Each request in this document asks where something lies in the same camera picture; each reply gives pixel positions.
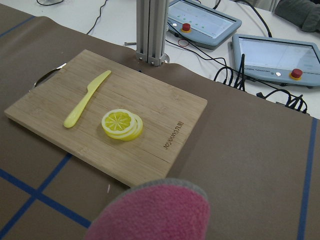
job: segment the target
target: gray cloth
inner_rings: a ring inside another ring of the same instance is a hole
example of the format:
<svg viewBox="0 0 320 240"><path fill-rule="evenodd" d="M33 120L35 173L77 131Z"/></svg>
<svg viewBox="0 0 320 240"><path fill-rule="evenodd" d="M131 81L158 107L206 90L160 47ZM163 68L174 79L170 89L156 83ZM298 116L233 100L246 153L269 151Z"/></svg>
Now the gray cloth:
<svg viewBox="0 0 320 240"><path fill-rule="evenodd" d="M320 4L309 0L281 0L274 13L304 32L320 31Z"/></svg>

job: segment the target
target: tablet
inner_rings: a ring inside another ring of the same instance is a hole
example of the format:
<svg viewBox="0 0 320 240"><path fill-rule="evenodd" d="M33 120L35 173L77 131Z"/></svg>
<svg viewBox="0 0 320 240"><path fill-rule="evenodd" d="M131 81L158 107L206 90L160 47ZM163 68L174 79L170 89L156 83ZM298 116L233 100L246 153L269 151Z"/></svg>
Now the tablet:
<svg viewBox="0 0 320 240"><path fill-rule="evenodd" d="M168 23L171 33L207 49L215 49L242 24L239 19L192 0L172 1L168 7Z"/></svg>
<svg viewBox="0 0 320 240"><path fill-rule="evenodd" d="M320 86L320 52L313 42L235 34L235 66L244 54L244 73L286 85Z"/></svg>

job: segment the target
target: emergency stop button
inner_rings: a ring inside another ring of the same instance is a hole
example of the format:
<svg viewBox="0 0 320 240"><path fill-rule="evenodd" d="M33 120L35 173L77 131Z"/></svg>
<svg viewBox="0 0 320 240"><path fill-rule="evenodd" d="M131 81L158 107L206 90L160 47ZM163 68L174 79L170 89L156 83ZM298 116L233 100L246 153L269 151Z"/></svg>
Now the emergency stop button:
<svg viewBox="0 0 320 240"><path fill-rule="evenodd" d="M301 79L301 76L302 76L303 72L298 69L298 68L295 68L292 70L292 72L289 74L290 78L292 78L293 80L300 80Z"/></svg>
<svg viewBox="0 0 320 240"><path fill-rule="evenodd" d="M191 32L191 25L189 23L182 24L181 31L184 33L190 33Z"/></svg>

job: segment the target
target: pink fabric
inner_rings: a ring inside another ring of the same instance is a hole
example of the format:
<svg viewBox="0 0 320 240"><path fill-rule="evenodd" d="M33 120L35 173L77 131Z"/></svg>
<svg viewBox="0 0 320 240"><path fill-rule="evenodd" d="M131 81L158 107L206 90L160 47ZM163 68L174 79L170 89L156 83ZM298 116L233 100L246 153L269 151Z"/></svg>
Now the pink fabric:
<svg viewBox="0 0 320 240"><path fill-rule="evenodd" d="M179 185L154 185L106 207L85 240L204 240L208 201Z"/></svg>

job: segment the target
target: yellow knife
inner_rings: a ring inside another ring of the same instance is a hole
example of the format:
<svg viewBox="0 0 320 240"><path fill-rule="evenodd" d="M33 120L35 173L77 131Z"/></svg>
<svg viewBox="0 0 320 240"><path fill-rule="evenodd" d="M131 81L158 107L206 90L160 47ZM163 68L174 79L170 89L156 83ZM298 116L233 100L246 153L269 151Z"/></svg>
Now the yellow knife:
<svg viewBox="0 0 320 240"><path fill-rule="evenodd" d="M77 106L75 106L75 108L64 120L63 125L66 128L72 128L77 123L90 98L95 93L100 84L109 76L110 73L110 70L105 71L89 83L89 85L87 86L88 92L86 93L86 95L82 98L82 100L77 104Z"/></svg>

